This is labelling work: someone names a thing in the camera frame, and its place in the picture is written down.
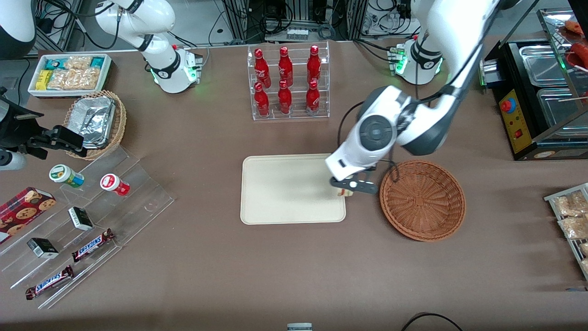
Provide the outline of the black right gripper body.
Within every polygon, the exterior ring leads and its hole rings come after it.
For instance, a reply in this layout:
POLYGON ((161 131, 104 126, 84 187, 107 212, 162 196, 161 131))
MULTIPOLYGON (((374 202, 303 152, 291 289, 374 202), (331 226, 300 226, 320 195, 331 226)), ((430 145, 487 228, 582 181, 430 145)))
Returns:
POLYGON ((43 117, 43 113, 31 111, 21 107, 17 103, 9 101, 4 96, 7 89, 0 89, 1 110, 4 111, 0 124, 1 149, 29 154, 38 159, 46 159, 46 150, 40 147, 31 147, 29 144, 41 136, 44 128, 39 126, 37 119, 43 117))

